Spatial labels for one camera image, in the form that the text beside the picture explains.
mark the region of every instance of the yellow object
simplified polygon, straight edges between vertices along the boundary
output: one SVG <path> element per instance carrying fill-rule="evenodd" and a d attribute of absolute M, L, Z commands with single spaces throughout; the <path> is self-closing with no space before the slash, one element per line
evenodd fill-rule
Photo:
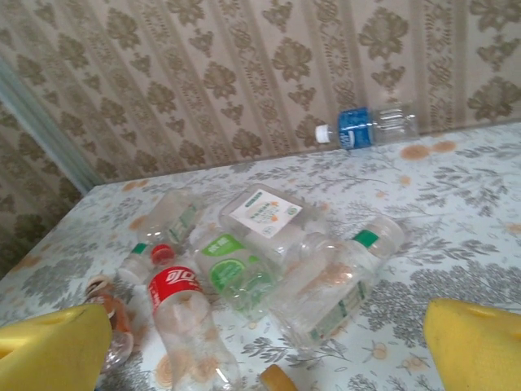
<path fill-rule="evenodd" d="M 521 390 L 521 315 L 436 299 L 423 331 L 445 391 Z"/>
<path fill-rule="evenodd" d="M 260 374 L 260 382 L 268 391 L 298 391 L 289 377 L 276 364 Z"/>
<path fill-rule="evenodd" d="M 97 304 L 0 328 L 0 390 L 93 391 L 111 338 Z"/>

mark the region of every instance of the table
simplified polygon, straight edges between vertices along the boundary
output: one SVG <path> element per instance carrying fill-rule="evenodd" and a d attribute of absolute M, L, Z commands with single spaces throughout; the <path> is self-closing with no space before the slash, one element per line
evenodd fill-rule
<path fill-rule="evenodd" d="M 521 312 L 521 125 L 513 124 L 96 187 L 0 281 L 0 325 L 82 303 L 87 279 L 115 273 L 166 190 L 188 186 L 202 194 L 210 205 L 201 226 L 208 226 L 255 182 L 315 204 L 342 238 L 381 213 L 401 222 L 407 239 L 360 316 L 312 359 L 288 347 L 268 318 L 248 323 L 211 296 L 245 389 L 258 389 L 257 375 L 276 362 L 299 390 L 442 390 L 422 337 L 430 299 Z M 116 277 L 116 292 L 128 303 L 137 343 L 100 390 L 169 388 L 145 288 Z"/>

